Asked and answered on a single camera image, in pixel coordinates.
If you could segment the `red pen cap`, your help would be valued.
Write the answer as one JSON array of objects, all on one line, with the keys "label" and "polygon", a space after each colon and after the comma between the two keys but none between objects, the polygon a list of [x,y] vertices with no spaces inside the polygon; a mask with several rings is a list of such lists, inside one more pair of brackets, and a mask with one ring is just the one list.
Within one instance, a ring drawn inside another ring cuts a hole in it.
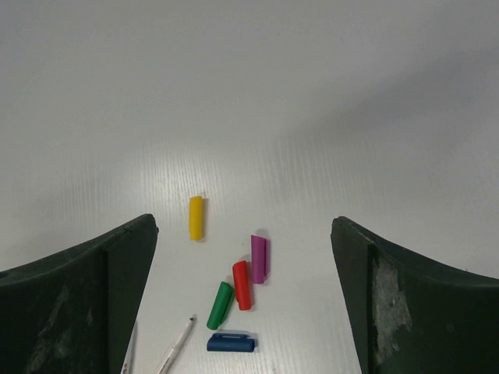
[{"label": "red pen cap", "polygon": [[248,266],[245,260],[239,261],[232,266],[234,280],[235,298],[239,309],[250,310],[253,306],[248,276]]}]

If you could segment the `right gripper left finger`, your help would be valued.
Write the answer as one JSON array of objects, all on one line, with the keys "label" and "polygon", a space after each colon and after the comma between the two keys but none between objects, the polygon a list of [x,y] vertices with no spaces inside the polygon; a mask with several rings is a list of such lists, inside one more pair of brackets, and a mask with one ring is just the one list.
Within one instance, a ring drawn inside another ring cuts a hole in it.
[{"label": "right gripper left finger", "polygon": [[157,244],[143,214],[1,273],[3,373],[119,373]]}]

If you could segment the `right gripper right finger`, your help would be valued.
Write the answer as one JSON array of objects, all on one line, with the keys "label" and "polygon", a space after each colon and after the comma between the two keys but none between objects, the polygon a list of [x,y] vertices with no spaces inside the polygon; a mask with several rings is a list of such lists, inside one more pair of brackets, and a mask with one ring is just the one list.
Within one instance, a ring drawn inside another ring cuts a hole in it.
[{"label": "right gripper right finger", "polygon": [[347,217],[331,245],[364,373],[495,373],[498,281],[439,263]]}]

